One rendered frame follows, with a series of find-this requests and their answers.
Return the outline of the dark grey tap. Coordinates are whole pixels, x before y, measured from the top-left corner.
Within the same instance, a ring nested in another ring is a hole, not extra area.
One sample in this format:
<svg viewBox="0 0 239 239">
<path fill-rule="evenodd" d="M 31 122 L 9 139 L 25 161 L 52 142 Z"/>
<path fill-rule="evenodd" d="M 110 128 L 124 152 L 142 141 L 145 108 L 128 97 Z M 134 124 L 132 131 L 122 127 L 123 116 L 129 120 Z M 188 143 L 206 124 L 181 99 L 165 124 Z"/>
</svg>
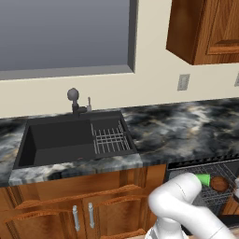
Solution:
<svg viewBox="0 0 239 239">
<path fill-rule="evenodd" d="M 82 113 L 91 112 L 91 98 L 88 98 L 87 106 L 80 106 L 77 102 L 79 98 L 79 92 L 76 88 L 72 88 L 67 92 L 67 98 L 72 102 L 72 111 L 76 117 Z"/>
</svg>

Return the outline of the wooden base cupboard door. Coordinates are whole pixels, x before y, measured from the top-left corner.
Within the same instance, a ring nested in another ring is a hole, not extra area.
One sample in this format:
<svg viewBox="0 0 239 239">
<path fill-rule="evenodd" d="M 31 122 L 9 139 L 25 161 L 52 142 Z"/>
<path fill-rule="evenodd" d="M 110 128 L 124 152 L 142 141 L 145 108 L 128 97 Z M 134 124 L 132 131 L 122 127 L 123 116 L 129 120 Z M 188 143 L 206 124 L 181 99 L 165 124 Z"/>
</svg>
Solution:
<svg viewBox="0 0 239 239">
<path fill-rule="evenodd" d="M 93 204 L 94 229 L 88 203 Z M 87 239 L 125 239 L 146 233 L 150 212 L 141 190 L 113 191 L 82 200 Z"/>
<path fill-rule="evenodd" d="M 79 199 L 23 200 L 20 192 L 4 190 L 0 201 L 0 239 L 86 239 L 82 203 Z M 77 206 L 79 232 L 75 229 L 73 205 Z"/>
</svg>

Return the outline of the black dishwasher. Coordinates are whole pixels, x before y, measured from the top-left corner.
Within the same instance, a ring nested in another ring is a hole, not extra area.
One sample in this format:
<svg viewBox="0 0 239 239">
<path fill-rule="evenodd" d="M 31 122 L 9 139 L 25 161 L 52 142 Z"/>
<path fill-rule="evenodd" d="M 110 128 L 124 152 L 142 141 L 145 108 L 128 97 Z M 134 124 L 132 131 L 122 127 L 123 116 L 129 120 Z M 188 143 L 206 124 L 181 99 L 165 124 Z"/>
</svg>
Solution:
<svg viewBox="0 0 239 239">
<path fill-rule="evenodd" d="M 196 162 L 173 162 L 166 167 L 164 181 L 184 173 L 206 174 L 211 178 L 223 176 L 229 183 L 224 192 L 217 192 L 209 186 L 194 200 L 197 206 L 207 206 L 227 227 L 239 227 L 239 199 L 235 196 L 235 180 L 239 179 L 239 157 L 222 160 L 221 157 Z"/>
</svg>

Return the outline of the brown bowl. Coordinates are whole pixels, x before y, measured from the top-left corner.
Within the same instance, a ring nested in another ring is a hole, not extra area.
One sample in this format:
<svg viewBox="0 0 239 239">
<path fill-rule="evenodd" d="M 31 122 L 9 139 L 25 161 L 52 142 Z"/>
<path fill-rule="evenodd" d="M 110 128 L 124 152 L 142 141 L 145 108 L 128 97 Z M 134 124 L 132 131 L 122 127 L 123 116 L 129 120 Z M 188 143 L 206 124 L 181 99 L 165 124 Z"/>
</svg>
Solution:
<svg viewBox="0 0 239 239">
<path fill-rule="evenodd" d="M 217 192 L 224 192 L 229 188 L 229 182 L 223 176 L 215 176 L 211 179 L 210 186 Z"/>
</svg>

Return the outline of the grey framed window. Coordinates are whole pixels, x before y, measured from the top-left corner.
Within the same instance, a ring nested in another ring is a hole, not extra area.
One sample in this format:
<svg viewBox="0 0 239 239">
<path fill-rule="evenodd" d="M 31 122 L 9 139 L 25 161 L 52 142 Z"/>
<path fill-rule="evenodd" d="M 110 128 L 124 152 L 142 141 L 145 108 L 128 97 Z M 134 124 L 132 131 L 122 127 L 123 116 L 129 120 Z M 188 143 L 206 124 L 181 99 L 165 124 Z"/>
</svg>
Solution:
<svg viewBox="0 0 239 239">
<path fill-rule="evenodd" d="M 138 0 L 0 0 L 0 80 L 132 73 Z"/>
</svg>

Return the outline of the green cup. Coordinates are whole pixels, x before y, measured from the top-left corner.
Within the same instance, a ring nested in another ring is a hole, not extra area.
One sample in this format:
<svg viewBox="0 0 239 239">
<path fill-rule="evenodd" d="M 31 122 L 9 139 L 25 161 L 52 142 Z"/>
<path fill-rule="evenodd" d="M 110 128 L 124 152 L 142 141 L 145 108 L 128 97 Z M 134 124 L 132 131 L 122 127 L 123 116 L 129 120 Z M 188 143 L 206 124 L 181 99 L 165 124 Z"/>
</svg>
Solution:
<svg viewBox="0 0 239 239">
<path fill-rule="evenodd" d="M 207 187 L 210 186 L 211 176 L 209 174 L 196 174 L 201 183 Z"/>
</svg>

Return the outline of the black sink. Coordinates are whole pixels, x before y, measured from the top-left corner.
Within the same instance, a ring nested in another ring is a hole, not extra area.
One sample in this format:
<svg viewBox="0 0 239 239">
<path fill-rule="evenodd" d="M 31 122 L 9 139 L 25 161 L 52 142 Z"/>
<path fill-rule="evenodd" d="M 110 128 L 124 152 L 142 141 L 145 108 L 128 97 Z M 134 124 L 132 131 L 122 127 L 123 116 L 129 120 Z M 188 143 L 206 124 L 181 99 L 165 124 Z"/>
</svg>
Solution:
<svg viewBox="0 0 239 239">
<path fill-rule="evenodd" d="M 98 157 L 95 153 L 91 134 L 93 120 L 121 120 L 133 148 L 130 153 L 125 155 L 136 152 L 124 117 L 119 111 L 91 112 L 78 117 L 65 115 L 29 119 L 13 168 L 23 169 L 107 158 Z"/>
</svg>

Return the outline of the wooden wall cabinet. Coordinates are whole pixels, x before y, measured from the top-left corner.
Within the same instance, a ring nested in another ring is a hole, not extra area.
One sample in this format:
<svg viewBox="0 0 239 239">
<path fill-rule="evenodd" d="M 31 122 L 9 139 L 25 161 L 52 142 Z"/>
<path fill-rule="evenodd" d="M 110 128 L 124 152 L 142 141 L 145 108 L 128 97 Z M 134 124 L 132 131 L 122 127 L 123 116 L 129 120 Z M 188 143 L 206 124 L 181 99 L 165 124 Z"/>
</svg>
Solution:
<svg viewBox="0 0 239 239">
<path fill-rule="evenodd" d="M 166 49 L 194 64 L 205 0 L 172 0 Z"/>
</svg>

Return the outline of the wooden wall cabinet door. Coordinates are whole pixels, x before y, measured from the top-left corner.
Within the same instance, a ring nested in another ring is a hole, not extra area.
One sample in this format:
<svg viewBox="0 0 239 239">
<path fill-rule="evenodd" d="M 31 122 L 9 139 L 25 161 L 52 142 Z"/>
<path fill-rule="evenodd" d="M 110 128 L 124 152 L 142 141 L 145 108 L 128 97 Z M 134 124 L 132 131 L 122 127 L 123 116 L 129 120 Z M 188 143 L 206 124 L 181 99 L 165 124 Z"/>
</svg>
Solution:
<svg viewBox="0 0 239 239">
<path fill-rule="evenodd" d="M 205 0 L 194 64 L 239 63 L 239 0 Z"/>
</svg>

